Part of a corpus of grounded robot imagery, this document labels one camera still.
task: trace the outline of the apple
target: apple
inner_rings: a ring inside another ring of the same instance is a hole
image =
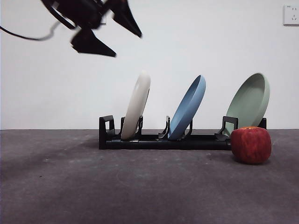
[[[233,130],[230,141],[232,153],[242,162],[257,164],[270,157],[271,138],[264,128],[250,126]]]

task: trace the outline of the gray floor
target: gray floor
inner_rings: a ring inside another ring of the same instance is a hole
[[[298,224],[299,130],[272,155],[98,150],[96,130],[1,131],[3,224]]]

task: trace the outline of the green plate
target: green plate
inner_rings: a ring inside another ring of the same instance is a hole
[[[266,112],[270,86],[261,73],[250,76],[235,94],[226,116],[239,119],[238,127],[258,126]],[[234,125],[226,123],[223,134],[230,136]]]

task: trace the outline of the black dish rack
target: black dish rack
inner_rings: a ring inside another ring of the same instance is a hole
[[[121,118],[121,130],[115,133],[113,116],[100,117],[99,149],[181,149],[181,150],[231,150],[230,138],[223,134],[226,123],[234,124],[238,128],[238,118],[224,116],[222,128],[215,134],[192,134],[192,121],[189,130],[176,141],[168,140],[170,117],[166,116],[166,127],[161,133],[142,134],[143,116],[137,123],[137,131],[130,140],[121,140],[121,132],[125,117]],[[263,118],[259,127],[267,127],[267,120]]]

